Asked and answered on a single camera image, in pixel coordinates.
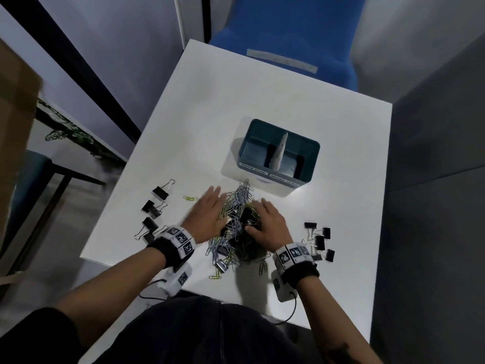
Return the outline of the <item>person's left hand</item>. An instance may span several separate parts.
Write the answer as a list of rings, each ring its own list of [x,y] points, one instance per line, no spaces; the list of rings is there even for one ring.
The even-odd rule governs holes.
[[[226,225],[227,218],[225,216],[221,217],[220,214],[212,215],[204,211],[203,194],[180,225],[190,233],[196,244],[202,244],[218,235]]]

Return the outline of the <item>person's right hand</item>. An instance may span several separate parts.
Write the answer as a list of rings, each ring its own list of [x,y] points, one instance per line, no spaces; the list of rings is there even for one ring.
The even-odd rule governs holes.
[[[256,241],[257,243],[272,253],[293,243],[286,220],[271,202],[262,198],[261,200],[253,200],[252,205],[261,219],[260,231],[266,235],[266,241]]]

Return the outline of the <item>pile of paper clips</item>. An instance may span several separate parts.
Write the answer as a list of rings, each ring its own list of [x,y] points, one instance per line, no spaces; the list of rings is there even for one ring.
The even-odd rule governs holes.
[[[227,218],[226,225],[221,232],[208,242],[206,255],[213,258],[227,257],[228,269],[235,271],[243,264],[260,263],[270,257],[265,250],[246,231],[241,230],[239,218],[246,206],[253,207],[253,188],[246,179],[238,188],[227,194],[225,204],[221,210],[221,217]]]

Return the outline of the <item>person's right forearm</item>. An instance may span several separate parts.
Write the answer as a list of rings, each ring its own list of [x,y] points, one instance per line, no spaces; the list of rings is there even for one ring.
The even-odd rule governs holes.
[[[324,364],[383,364],[316,276],[296,286]]]

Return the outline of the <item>person's left forearm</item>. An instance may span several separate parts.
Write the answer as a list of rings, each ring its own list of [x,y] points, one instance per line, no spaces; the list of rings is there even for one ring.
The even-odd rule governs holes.
[[[74,323],[82,346],[90,347],[165,266],[160,251],[145,248],[67,293],[56,308]]]

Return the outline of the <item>white divider in organizer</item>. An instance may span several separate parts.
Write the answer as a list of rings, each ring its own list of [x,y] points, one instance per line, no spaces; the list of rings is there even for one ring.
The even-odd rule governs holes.
[[[279,144],[276,146],[276,150],[269,163],[269,169],[271,171],[276,171],[276,172],[279,171],[281,167],[287,139],[288,139],[288,132],[282,136],[282,139],[280,140]]]

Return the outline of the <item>teal desk organizer box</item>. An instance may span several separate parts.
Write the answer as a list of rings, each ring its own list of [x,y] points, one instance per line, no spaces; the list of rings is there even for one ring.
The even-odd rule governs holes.
[[[292,189],[312,180],[320,143],[253,118],[238,150],[239,168]]]

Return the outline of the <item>person's black clothing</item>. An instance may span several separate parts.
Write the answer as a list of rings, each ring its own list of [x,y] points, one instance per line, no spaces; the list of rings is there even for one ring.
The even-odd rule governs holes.
[[[0,364],[78,364],[74,323],[55,308],[30,313],[0,337]],[[132,320],[93,364],[309,364],[276,325],[251,308],[175,298]]]

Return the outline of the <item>green leafy plant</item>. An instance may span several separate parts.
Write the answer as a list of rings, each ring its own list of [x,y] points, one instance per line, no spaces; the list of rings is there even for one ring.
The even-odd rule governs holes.
[[[37,99],[35,119],[51,129],[45,136],[46,142],[66,139],[89,152],[97,160],[116,167],[124,167],[127,163],[127,159],[116,154],[41,98]]]

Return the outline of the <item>blue fabric chair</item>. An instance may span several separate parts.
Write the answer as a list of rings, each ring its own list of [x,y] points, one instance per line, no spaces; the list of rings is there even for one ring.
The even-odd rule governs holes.
[[[209,44],[351,91],[350,51],[366,0],[235,0]]]

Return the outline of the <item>brown cardboard panel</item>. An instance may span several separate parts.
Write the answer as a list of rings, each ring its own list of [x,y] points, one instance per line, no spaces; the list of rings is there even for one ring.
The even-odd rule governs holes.
[[[42,79],[0,39],[0,249]]]

